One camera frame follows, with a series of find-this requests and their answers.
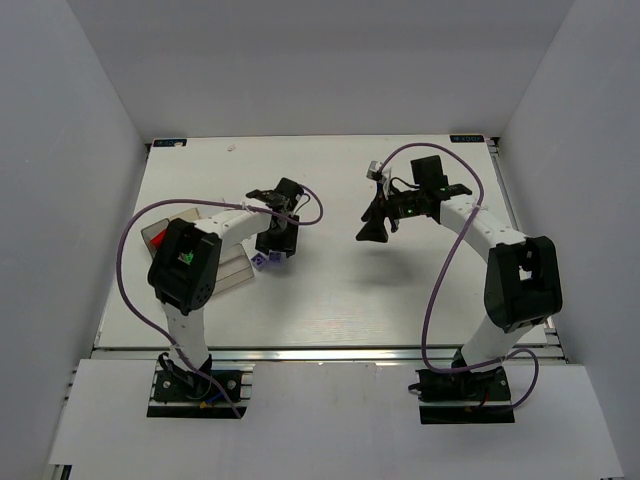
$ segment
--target gray wall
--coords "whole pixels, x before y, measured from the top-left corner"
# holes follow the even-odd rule
[[[70,0],[145,140],[502,132],[572,0]]]
[[[502,139],[521,222],[558,247],[556,324],[640,479],[640,3],[577,0]]]
[[[0,478],[40,478],[145,152],[64,0],[0,15]]]

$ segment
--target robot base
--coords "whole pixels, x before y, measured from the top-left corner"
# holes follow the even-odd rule
[[[249,385],[242,383],[245,373],[247,372],[239,370],[213,370],[211,372],[211,376],[224,387],[241,417],[244,416],[248,404],[248,398],[243,398],[243,393],[249,390],[246,388]],[[205,400],[211,398],[215,398],[215,400],[210,405],[201,406]],[[237,417],[213,385],[205,397],[195,400],[185,394],[179,381],[158,368],[147,407],[147,418],[236,419]]]
[[[422,425],[515,423],[504,369],[490,376],[417,372],[420,381],[409,390],[420,392]]]

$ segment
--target small block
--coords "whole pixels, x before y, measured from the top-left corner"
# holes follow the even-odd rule
[[[282,263],[282,254],[280,252],[269,252],[269,263]]]
[[[262,255],[261,253],[257,253],[252,259],[251,259],[251,264],[253,265],[253,267],[258,270],[259,272],[261,272],[264,267],[267,266],[267,259],[265,258],[264,255]]]

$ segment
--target robotic arm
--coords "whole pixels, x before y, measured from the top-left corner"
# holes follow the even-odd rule
[[[249,192],[245,205],[266,204],[272,212],[297,221],[293,212],[303,193],[299,184],[283,178],[274,190]],[[260,252],[277,251],[287,257],[296,252],[297,225],[269,213],[226,210],[195,223],[171,221],[149,269],[147,279],[162,303],[169,333],[191,363],[207,375],[215,377],[204,336],[204,305],[215,288],[220,255],[255,234]],[[210,383],[190,371],[175,347],[168,357],[162,354],[159,362],[169,384],[177,384],[186,399],[200,400],[209,394]]]
[[[413,160],[411,169],[415,185],[400,191],[393,185],[390,168],[380,172],[379,165],[372,162],[367,177],[376,181],[377,191],[362,217],[365,225],[357,240],[386,243],[386,219],[395,232],[401,219],[420,215],[457,234],[462,232],[476,206],[471,191],[461,184],[449,185],[439,156]],[[555,247],[547,237],[527,237],[481,209],[464,240],[487,262],[486,314],[453,360],[453,368],[469,367],[468,371],[419,371],[417,387],[423,401],[459,401],[484,395],[498,378],[502,381],[504,370],[501,362],[474,365],[504,358],[525,333],[562,307]]]

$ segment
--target blue block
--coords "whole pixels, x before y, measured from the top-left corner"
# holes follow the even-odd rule
[[[280,252],[269,252],[269,263],[281,264],[282,254]]]
[[[253,268],[261,272],[264,269],[264,267],[267,266],[267,257],[262,255],[261,253],[257,253],[251,259],[251,264],[253,265]]]

